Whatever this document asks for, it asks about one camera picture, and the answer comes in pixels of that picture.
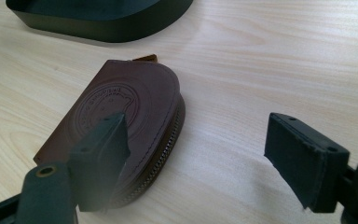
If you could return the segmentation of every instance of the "wood grain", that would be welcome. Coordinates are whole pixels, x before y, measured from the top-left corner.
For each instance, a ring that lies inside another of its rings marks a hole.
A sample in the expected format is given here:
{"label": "wood grain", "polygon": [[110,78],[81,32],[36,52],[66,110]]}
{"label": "wood grain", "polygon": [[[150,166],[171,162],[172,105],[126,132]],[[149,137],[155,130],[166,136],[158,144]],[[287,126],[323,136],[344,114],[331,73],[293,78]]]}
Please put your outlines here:
{"label": "wood grain", "polygon": [[0,201],[108,59],[156,53],[186,122],[153,187],[80,223],[339,223],[303,210],[263,156],[270,112],[297,117],[358,164],[358,1],[195,0],[167,29],[109,44],[26,27],[0,0]]}

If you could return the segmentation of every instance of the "wooden table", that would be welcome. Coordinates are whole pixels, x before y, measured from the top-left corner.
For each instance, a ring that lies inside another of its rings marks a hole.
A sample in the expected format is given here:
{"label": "wooden table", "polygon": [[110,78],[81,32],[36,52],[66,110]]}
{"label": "wooden table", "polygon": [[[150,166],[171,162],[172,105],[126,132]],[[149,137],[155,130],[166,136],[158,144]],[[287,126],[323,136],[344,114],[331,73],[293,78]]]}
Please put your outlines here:
{"label": "wooden table", "polygon": [[303,210],[263,156],[270,112],[303,120],[358,164],[358,1],[195,0],[167,29],[110,44],[36,31],[0,0],[0,202],[108,59],[156,53],[186,122],[138,201],[80,223],[339,223]]}

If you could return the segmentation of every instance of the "brown leather case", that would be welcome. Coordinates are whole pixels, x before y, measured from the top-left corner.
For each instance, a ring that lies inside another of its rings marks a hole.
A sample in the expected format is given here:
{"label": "brown leather case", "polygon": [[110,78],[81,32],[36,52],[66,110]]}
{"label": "brown leather case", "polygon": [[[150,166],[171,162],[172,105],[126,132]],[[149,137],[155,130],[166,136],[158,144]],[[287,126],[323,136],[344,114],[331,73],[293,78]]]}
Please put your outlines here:
{"label": "brown leather case", "polygon": [[115,186],[111,207],[132,202],[156,179],[185,119],[178,78],[162,64],[107,61],[34,161],[67,161],[71,148],[99,120],[117,112],[126,115],[131,155]]}

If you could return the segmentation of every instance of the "black object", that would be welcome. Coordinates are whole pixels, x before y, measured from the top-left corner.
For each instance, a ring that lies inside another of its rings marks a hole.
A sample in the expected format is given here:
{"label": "black object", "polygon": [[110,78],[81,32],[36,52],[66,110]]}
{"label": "black object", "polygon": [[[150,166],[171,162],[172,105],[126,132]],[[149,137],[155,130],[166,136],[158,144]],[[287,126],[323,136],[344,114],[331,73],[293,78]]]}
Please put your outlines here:
{"label": "black object", "polygon": [[304,208],[333,213],[344,205],[343,223],[358,223],[358,167],[350,152],[302,121],[271,113],[265,156],[289,184]]}
{"label": "black object", "polygon": [[104,209],[130,156],[127,142],[123,113],[103,119],[73,147],[67,163],[44,163],[26,175],[21,194],[0,203],[0,224],[77,223],[77,205]]}
{"label": "black object", "polygon": [[179,19],[192,0],[6,0],[25,24],[38,30],[104,42],[152,35]]}

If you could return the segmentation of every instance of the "light wood surface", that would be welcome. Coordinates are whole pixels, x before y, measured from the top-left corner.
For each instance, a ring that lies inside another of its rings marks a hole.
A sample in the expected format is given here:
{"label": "light wood surface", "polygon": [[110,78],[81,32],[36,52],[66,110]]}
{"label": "light wood surface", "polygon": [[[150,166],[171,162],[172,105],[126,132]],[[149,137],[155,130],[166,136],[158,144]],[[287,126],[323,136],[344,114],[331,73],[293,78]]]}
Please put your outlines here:
{"label": "light wood surface", "polygon": [[138,201],[80,223],[339,223],[303,210],[263,156],[270,112],[308,123],[358,164],[358,1],[195,0],[167,29],[108,44],[26,27],[0,0],[0,202],[108,59],[156,53],[186,122]]}

